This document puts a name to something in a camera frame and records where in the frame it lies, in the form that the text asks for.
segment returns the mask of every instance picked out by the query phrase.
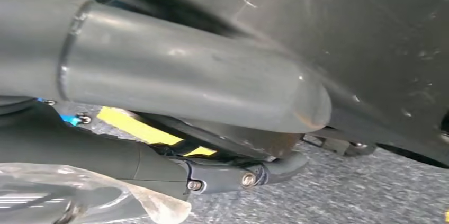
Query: hex bolt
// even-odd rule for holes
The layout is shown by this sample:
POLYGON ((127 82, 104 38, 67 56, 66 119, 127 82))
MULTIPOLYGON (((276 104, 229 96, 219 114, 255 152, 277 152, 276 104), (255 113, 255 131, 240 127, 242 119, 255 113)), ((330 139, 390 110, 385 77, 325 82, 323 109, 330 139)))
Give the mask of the hex bolt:
POLYGON ((243 188, 248 189, 256 185, 257 178, 253 173, 246 173, 241 178, 241 185, 243 188))
POLYGON ((190 180, 187 183, 187 189, 192 191, 199 191, 203 187, 203 183, 201 181, 190 180))

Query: gray exhaust pipe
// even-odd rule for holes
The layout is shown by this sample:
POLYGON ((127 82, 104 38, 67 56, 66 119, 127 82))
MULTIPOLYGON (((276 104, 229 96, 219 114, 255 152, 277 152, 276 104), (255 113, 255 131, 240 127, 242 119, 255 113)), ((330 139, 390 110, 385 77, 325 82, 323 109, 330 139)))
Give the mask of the gray exhaust pipe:
POLYGON ((275 51, 95 3, 0 0, 0 95, 305 133, 326 90, 275 51))

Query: plastic wrap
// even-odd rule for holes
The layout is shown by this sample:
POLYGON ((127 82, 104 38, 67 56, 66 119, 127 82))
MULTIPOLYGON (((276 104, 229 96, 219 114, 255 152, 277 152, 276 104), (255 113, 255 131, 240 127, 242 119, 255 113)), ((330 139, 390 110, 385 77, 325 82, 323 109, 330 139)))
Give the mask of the plastic wrap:
POLYGON ((191 205, 155 191, 66 165, 0 164, 1 223, 184 221, 191 205))

